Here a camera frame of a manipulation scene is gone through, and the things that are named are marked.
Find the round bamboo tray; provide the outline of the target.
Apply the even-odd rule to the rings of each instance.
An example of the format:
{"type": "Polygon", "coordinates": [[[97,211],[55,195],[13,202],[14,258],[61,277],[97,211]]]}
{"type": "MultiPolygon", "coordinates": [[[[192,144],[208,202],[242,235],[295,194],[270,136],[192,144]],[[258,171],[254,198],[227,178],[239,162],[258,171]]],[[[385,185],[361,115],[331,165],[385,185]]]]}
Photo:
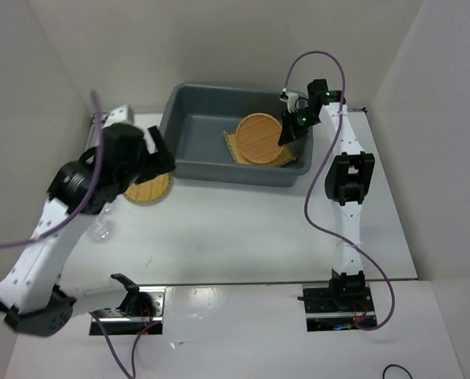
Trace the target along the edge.
{"type": "Polygon", "coordinates": [[[162,174],[150,181],[131,185],[123,196],[132,204],[150,205],[166,197],[171,184],[171,175],[162,174]]]}

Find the rectangular woven bamboo mat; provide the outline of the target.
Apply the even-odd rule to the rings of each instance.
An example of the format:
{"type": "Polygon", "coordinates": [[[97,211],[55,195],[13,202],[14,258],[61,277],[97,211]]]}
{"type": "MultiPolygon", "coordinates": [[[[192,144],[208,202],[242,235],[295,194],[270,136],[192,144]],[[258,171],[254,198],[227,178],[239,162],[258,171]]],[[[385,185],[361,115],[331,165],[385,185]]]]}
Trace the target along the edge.
{"type": "MultiPolygon", "coordinates": [[[[234,133],[229,133],[229,132],[224,131],[223,135],[227,144],[227,148],[231,154],[231,158],[234,160],[235,163],[256,165],[256,163],[251,162],[247,160],[246,158],[244,158],[243,155],[239,152],[239,149],[236,145],[236,139],[235,139],[234,133]]],[[[282,167],[296,160],[297,160],[297,156],[291,152],[290,148],[284,147],[281,154],[279,154],[279,156],[275,160],[268,162],[268,163],[259,163],[258,166],[282,167]]]]}

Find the round orange woven tray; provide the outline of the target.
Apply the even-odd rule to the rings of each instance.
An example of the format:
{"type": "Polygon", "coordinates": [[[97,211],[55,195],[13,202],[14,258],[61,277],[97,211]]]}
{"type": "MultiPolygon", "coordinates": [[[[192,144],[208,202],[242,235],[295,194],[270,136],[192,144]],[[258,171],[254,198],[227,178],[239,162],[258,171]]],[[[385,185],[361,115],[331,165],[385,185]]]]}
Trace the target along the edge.
{"type": "Polygon", "coordinates": [[[249,114],[237,126],[236,146],[249,162],[270,163],[283,150],[279,145],[281,132],[282,126],[273,116],[264,113],[249,114]]]}

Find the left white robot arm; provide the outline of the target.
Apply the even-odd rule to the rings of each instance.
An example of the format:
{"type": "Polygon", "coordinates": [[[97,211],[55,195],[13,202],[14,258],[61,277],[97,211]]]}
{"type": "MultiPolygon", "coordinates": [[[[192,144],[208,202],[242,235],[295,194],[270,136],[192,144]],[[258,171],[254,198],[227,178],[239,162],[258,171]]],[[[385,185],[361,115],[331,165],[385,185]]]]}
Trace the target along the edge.
{"type": "Polygon", "coordinates": [[[42,215],[24,251],[0,282],[0,313],[15,333],[48,337],[78,314],[114,309],[134,313],[149,300],[122,273],[100,286],[65,291],[59,281],[80,237],[107,203],[141,184],[172,172],[175,158],[157,126],[124,123],[101,129],[97,146],[63,165],[47,190],[42,215]]]}

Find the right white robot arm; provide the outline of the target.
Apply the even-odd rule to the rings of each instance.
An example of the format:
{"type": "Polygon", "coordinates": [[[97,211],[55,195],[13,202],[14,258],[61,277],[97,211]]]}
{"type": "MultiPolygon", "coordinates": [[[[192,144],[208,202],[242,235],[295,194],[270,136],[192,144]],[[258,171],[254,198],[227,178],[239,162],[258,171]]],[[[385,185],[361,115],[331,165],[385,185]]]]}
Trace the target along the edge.
{"type": "Polygon", "coordinates": [[[327,80],[314,80],[302,97],[286,88],[280,94],[286,103],[280,145],[305,137],[318,124],[330,137],[333,158],[325,176],[325,195],[332,202],[338,238],[337,262],[332,268],[328,290],[322,298],[335,311],[351,309],[367,289],[360,247],[360,219],[368,194],[375,158],[359,143],[348,118],[343,92],[328,88],[327,80]]]}

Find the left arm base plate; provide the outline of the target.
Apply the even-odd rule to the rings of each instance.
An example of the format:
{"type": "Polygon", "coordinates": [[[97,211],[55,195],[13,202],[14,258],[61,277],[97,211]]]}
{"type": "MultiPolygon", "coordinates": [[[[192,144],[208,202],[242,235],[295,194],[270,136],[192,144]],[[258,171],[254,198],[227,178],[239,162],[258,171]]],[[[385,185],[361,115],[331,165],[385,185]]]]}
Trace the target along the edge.
{"type": "Polygon", "coordinates": [[[161,335],[166,287],[140,287],[140,294],[131,310],[104,308],[95,312],[109,336],[161,335]]]}

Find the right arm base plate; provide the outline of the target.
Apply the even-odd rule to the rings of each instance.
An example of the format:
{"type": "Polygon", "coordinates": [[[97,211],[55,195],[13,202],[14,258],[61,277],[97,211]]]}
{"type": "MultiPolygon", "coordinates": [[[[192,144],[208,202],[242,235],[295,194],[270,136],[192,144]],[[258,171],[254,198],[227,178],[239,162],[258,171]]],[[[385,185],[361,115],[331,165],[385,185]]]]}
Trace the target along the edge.
{"type": "Polygon", "coordinates": [[[303,304],[308,332],[358,330],[378,325],[369,287],[361,295],[334,299],[326,283],[302,285],[297,300],[303,304]]]}

